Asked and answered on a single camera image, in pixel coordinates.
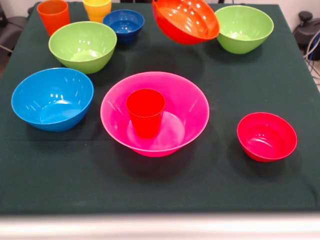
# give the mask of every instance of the orange bowl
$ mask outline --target orange bowl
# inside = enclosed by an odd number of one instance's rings
[[[215,12],[204,0],[152,0],[153,16],[163,33],[180,44],[199,44],[220,31]]]

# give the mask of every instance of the cup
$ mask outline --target cup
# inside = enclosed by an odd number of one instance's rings
[[[139,137],[153,138],[159,133],[165,106],[165,97],[153,89],[139,89],[128,96],[126,108]]]
[[[102,23],[111,12],[112,0],[83,0],[83,5],[90,21]]]
[[[68,3],[63,0],[43,1],[36,9],[49,36],[70,23]]]

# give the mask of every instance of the orange cup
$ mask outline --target orange cup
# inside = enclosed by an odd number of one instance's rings
[[[68,3],[63,0],[47,0],[36,8],[49,36],[70,23]]]

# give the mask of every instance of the pink bowl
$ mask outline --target pink bowl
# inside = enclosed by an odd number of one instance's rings
[[[160,132],[140,138],[133,129],[127,97],[139,89],[154,89],[165,98]],[[195,140],[209,121],[209,103],[193,82],[168,72],[150,71],[126,77],[104,96],[100,116],[105,130],[116,141],[147,157],[170,155]]]
[[[245,116],[236,132],[246,154],[259,162],[286,158],[298,143],[294,128],[283,118],[267,112]]]

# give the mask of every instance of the yellow cup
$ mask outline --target yellow cup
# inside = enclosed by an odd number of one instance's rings
[[[90,21],[102,23],[111,11],[112,0],[83,0],[83,5]]]

